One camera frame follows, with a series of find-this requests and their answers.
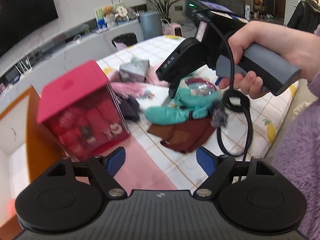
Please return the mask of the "purple fuzzy sleeve forearm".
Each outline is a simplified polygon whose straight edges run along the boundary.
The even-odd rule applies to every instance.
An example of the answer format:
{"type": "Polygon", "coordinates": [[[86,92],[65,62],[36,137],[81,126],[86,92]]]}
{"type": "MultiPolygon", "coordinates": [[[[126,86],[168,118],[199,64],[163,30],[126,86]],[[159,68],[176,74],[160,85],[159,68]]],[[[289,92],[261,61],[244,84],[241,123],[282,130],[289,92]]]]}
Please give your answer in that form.
{"type": "MultiPolygon", "coordinates": [[[[302,70],[310,92],[319,97],[319,37],[289,29],[292,61],[302,70]]],[[[277,148],[274,167],[305,196],[307,212],[300,231],[308,239],[319,239],[319,101],[298,114],[277,148]]]]}

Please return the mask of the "person's right hand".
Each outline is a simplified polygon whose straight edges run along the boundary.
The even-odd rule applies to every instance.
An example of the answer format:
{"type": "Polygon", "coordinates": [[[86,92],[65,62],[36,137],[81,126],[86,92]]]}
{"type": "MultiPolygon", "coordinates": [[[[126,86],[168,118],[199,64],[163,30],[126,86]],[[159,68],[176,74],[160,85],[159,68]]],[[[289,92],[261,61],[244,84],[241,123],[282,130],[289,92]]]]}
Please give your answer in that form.
{"type": "Polygon", "coordinates": [[[319,97],[319,36],[282,25],[251,21],[228,39],[234,63],[245,49],[257,43],[280,55],[302,72],[298,79],[308,82],[310,92],[319,97]]]}

